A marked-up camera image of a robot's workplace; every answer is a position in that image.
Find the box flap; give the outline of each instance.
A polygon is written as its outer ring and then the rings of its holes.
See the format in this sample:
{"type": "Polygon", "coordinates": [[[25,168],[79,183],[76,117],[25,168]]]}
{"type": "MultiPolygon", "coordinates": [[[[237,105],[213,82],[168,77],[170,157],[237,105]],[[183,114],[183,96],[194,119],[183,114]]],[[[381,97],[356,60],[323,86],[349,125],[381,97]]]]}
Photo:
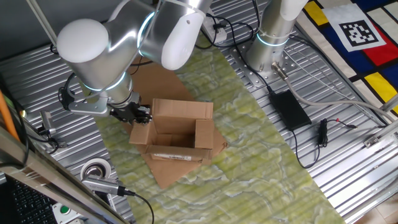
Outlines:
{"type": "Polygon", "coordinates": [[[212,149],[214,138],[214,121],[212,119],[198,119],[196,121],[195,148],[212,149]]]}
{"type": "Polygon", "coordinates": [[[213,103],[154,99],[152,115],[178,118],[212,119],[213,103]]]}
{"type": "Polygon", "coordinates": [[[131,144],[153,144],[156,141],[155,124],[150,122],[146,125],[134,123],[130,133],[131,144]]]}

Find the open cardboard box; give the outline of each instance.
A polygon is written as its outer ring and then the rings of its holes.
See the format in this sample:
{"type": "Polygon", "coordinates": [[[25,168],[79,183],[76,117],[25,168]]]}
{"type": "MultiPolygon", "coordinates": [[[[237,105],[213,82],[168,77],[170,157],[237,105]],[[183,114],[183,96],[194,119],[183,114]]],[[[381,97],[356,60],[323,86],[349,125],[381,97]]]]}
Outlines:
{"type": "Polygon", "coordinates": [[[145,146],[152,159],[211,164],[213,103],[154,99],[152,117],[134,124],[130,143],[145,146]]]}

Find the silver cylinder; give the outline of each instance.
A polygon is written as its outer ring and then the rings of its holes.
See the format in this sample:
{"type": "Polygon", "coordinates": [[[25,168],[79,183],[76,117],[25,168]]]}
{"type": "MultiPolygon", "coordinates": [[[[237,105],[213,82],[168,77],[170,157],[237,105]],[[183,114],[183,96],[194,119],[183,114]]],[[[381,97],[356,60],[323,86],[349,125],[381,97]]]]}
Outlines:
{"type": "Polygon", "coordinates": [[[273,62],[282,63],[283,50],[295,24],[295,19],[285,20],[280,14],[282,0],[272,0],[264,9],[260,29],[246,60],[257,71],[269,71],[273,62]]]}

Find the metal grating floor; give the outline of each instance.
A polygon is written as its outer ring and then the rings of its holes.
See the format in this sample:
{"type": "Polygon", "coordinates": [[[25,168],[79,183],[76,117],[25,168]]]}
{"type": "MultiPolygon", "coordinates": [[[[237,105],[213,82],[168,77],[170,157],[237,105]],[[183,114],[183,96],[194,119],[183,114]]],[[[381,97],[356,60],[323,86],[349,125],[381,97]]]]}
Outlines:
{"type": "MultiPolygon", "coordinates": [[[[259,11],[262,12],[266,1],[258,0],[259,11]]],[[[247,22],[255,27],[257,20],[250,0],[215,0],[211,6],[217,16],[223,16],[231,22],[247,22]]],[[[225,44],[232,44],[231,29],[226,28],[228,40],[225,44]]],[[[236,26],[237,40],[244,39],[249,34],[245,28],[236,26]]],[[[256,88],[244,75],[232,56],[229,49],[221,49],[226,59],[235,69],[237,75],[255,97],[269,119],[275,124],[281,135],[291,146],[295,147],[292,134],[286,130],[279,116],[271,106],[265,88],[256,88]]],[[[356,90],[332,70],[322,58],[307,46],[288,41],[286,51],[291,57],[336,91],[358,100],[360,95],[356,90]]],[[[58,89],[63,86],[70,74],[70,69],[61,59],[49,51],[49,47],[42,47],[29,53],[0,62],[0,73],[9,85],[11,92],[19,102],[26,107],[27,119],[36,127],[40,126],[40,110],[51,112],[57,134],[55,137],[66,141],[68,149],[60,149],[54,158],[65,166],[73,175],[79,177],[83,164],[95,157],[110,161],[102,138],[90,116],[78,116],[64,111],[57,98],[58,89]]],[[[312,101],[341,100],[343,97],[330,90],[318,80],[308,75],[301,68],[296,67],[289,73],[289,79],[298,93],[312,101]]],[[[287,89],[284,82],[271,78],[268,80],[275,91],[287,89]]],[[[328,125],[329,144],[321,149],[318,163],[309,169],[318,186],[322,189],[330,203],[336,208],[347,223],[357,220],[366,211],[375,207],[396,191],[381,195],[376,201],[364,205],[358,212],[352,213],[355,208],[363,205],[363,202],[378,193],[386,185],[398,177],[398,152],[397,146],[388,146],[379,153],[377,149],[367,149],[363,141],[372,133],[378,132],[379,123],[369,118],[369,111],[363,113],[360,109],[350,105],[316,107],[302,105],[312,120],[312,125],[296,131],[298,140],[298,153],[303,164],[309,164],[314,160],[315,141],[317,139],[317,126],[321,119],[336,119],[359,126],[351,130],[342,127],[338,123],[328,125]]],[[[112,177],[116,177],[114,167],[112,177]]],[[[117,211],[124,218],[132,218],[131,209],[127,200],[122,197],[114,198],[117,211]]]]}

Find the blue square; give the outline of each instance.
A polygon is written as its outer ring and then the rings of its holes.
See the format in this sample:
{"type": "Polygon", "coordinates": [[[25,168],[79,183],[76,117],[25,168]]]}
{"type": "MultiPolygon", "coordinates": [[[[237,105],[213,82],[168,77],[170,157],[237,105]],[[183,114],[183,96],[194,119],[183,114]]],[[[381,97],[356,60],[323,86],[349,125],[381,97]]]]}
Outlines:
{"type": "Polygon", "coordinates": [[[389,83],[398,90],[398,64],[382,70],[384,78],[389,81],[389,83]]]}
{"type": "Polygon", "coordinates": [[[348,52],[331,26],[322,29],[322,33],[329,40],[330,44],[340,53],[340,55],[347,60],[348,65],[352,66],[354,70],[359,73],[366,73],[374,68],[371,62],[364,56],[364,54],[362,54],[362,50],[348,52]]]}
{"type": "Polygon", "coordinates": [[[368,12],[370,9],[375,8],[377,6],[384,6],[386,2],[389,0],[355,0],[353,3],[356,3],[364,12],[368,12]]]}

